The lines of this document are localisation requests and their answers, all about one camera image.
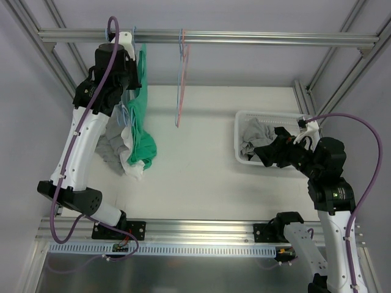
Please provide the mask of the green tank top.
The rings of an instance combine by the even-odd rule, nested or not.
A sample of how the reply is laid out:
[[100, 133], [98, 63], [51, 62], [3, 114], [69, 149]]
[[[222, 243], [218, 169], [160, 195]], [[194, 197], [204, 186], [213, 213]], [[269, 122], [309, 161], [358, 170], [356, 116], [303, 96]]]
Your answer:
[[139, 95], [134, 94], [134, 99], [128, 102], [127, 108], [133, 111], [134, 125], [131, 126], [133, 136], [133, 150], [127, 162], [130, 165], [143, 162], [143, 169], [152, 166], [152, 161], [157, 155], [157, 146], [154, 138], [145, 130], [144, 120], [148, 106], [148, 73], [147, 73], [147, 45], [143, 44], [140, 57], [144, 61], [144, 73], [142, 75], [142, 87]]

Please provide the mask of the blue hanger of green top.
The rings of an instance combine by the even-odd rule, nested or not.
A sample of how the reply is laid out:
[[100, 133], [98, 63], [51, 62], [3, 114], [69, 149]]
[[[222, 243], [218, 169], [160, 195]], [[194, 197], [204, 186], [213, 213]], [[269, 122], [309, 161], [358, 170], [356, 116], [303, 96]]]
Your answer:
[[136, 65], [137, 65], [137, 79], [138, 79], [138, 83], [139, 83], [139, 87], [134, 90], [134, 94], [136, 96], [138, 96], [139, 92], [140, 92], [140, 89], [142, 87], [142, 75], [144, 73], [144, 61], [140, 57], [140, 53], [141, 52], [139, 50], [137, 50], [137, 48], [136, 48], [136, 44], [135, 44], [136, 29], [137, 29], [136, 26], [133, 26], [131, 33], [132, 33], [132, 36], [133, 36], [132, 46], [133, 46], [133, 49], [134, 49], [134, 61], [135, 61]]

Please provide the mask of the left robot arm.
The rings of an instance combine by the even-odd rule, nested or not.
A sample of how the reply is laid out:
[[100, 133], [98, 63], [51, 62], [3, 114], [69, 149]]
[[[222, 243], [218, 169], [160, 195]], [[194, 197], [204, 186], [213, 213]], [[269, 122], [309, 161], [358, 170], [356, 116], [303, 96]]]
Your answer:
[[139, 56], [141, 59], [136, 62], [123, 45], [100, 45], [95, 51], [95, 65], [76, 88], [72, 124], [62, 157], [50, 180], [40, 181], [37, 186], [38, 193], [52, 202], [49, 224], [52, 237], [59, 244], [69, 238], [61, 240], [56, 235], [56, 206], [97, 222], [114, 239], [129, 232], [125, 212], [105, 203], [99, 190], [87, 187], [87, 172], [98, 139], [123, 93], [142, 87], [145, 53], [141, 51]]

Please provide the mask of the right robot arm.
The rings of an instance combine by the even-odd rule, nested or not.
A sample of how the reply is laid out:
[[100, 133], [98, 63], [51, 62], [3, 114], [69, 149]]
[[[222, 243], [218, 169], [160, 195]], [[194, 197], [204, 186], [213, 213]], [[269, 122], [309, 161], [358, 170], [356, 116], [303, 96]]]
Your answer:
[[354, 222], [356, 208], [352, 187], [342, 177], [346, 161], [344, 144], [323, 137], [314, 150], [285, 128], [275, 129], [276, 138], [255, 149], [266, 167], [293, 166], [308, 178], [308, 193], [323, 230], [323, 256], [308, 234], [298, 212], [281, 212], [273, 219], [272, 233], [280, 242], [288, 241], [303, 262], [308, 292], [368, 292], [359, 264]]

